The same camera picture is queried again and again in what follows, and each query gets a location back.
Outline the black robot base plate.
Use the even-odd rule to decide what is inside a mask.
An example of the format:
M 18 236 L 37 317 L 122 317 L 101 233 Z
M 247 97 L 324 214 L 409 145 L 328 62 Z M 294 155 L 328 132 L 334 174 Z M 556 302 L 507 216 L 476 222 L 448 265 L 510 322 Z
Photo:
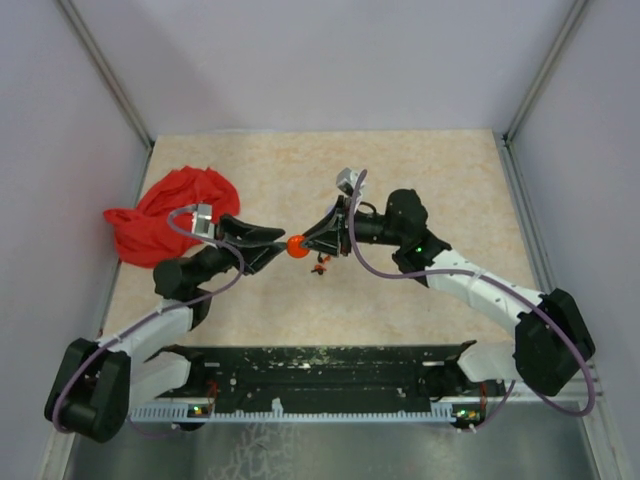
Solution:
M 504 393 L 462 372 L 469 346 L 174 346 L 192 372 L 163 396 L 211 400 L 219 413 L 265 413 L 273 400 L 287 414 L 427 413 L 446 397 Z

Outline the orange round case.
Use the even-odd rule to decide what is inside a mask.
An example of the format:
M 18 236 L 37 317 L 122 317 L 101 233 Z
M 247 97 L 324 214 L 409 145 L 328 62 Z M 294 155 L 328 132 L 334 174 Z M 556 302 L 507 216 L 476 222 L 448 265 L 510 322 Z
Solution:
M 291 236 L 286 242 L 287 253 L 295 259 L 301 259 L 309 254 L 309 249 L 303 246 L 305 237 L 303 235 Z

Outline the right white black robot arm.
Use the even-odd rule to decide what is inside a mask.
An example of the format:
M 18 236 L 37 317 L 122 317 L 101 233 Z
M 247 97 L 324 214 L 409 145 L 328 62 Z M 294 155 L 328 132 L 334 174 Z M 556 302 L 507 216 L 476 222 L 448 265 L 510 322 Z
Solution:
M 349 206 L 349 198 L 339 196 L 303 233 L 301 248 L 339 257 L 362 243 L 392 246 L 404 276 L 454 296 L 509 334 L 505 342 L 476 342 L 460 354 L 446 372 L 454 393 L 470 395 L 488 380 L 516 380 L 552 397 L 593 356 L 595 344 L 568 292 L 521 287 L 465 259 L 428 229 L 427 210 L 415 191 L 393 191 L 384 213 L 351 212 Z

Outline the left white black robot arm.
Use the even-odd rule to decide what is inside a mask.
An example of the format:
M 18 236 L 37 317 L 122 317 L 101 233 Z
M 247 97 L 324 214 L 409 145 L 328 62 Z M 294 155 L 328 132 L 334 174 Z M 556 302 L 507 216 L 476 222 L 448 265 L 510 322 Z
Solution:
M 207 371 L 172 342 L 206 319 L 214 297 L 258 273 L 286 249 L 283 229 L 229 214 L 215 219 L 204 204 L 170 212 L 167 224 L 204 248 L 154 268 L 161 301 L 146 316 L 110 336 L 69 344 L 44 409 L 58 432 L 104 443 L 137 406 L 174 389 L 189 397 L 201 394 Z

